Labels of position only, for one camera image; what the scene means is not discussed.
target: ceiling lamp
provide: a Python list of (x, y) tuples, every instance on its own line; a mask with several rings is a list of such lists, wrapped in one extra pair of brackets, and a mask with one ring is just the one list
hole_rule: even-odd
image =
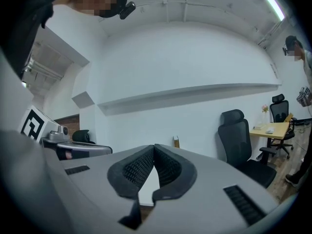
[(274, 9), (275, 13), (277, 14), (278, 18), (282, 21), (285, 16), (281, 10), (281, 8), (278, 6), (277, 2), (275, 0), (267, 0), (272, 8)]

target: wooden desk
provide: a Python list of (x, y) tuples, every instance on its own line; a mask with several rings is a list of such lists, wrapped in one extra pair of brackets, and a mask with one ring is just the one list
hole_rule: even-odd
[[(266, 130), (269, 127), (274, 127), (274, 133), (266, 134)], [(268, 123), (262, 130), (252, 129), (249, 131), (249, 134), (252, 136), (264, 137), (264, 138), (275, 138), (275, 139), (283, 139), (286, 135), (286, 132), (289, 128), (289, 122), (282, 123)]]

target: black pants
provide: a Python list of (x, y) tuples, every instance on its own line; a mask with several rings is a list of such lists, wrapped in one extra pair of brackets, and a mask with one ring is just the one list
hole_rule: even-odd
[(307, 153), (304, 156), (304, 160), (300, 166), (299, 171), (294, 174), (294, 177), (299, 180), (306, 173), (311, 163), (312, 163), (312, 131), (309, 137), (309, 145), (308, 145)]

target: office chair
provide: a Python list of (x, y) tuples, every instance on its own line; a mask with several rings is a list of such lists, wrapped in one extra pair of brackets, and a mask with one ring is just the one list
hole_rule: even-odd
[(250, 159), (252, 146), (249, 137), (248, 121), (242, 111), (235, 109), (223, 112), (224, 124), (219, 126), (218, 133), (225, 149), (227, 163), (257, 181), (265, 188), (272, 183), (276, 171), (267, 166), (269, 154), (275, 155), (273, 148), (262, 147), (263, 158), (260, 162)]
[[(284, 122), (287, 116), (289, 115), (289, 103), (285, 100), (283, 94), (272, 97), (273, 104), (270, 105), (271, 113), (273, 116), (274, 122)], [(290, 158), (290, 154), (286, 149), (287, 146), (290, 146), (293, 150), (293, 145), (285, 144), (284, 141), (291, 139), (295, 136), (294, 134), (294, 121), (292, 121), (292, 129), (288, 131), (283, 140), (279, 144), (271, 144), (271, 146), (276, 146), (276, 150), (283, 149), (287, 153), (287, 159)]]

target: shoe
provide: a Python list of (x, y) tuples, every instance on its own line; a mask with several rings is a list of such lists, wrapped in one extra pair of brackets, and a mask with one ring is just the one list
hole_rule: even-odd
[(296, 179), (294, 175), (287, 174), (285, 180), (292, 186), (296, 187), (299, 183), (299, 179)]

